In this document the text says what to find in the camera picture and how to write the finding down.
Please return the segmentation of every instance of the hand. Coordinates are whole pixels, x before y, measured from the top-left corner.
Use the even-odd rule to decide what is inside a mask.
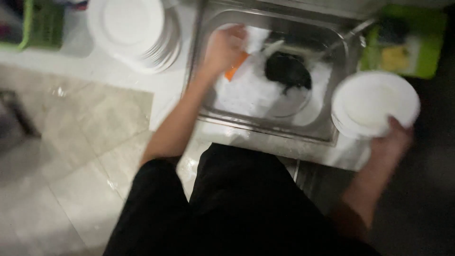
[[[231,68],[243,51],[247,32],[245,25],[235,25],[214,32],[205,54],[202,69],[217,77]]]
[[[389,125],[387,136],[371,141],[371,160],[392,171],[412,144],[413,128],[405,129],[394,117],[389,117]]]

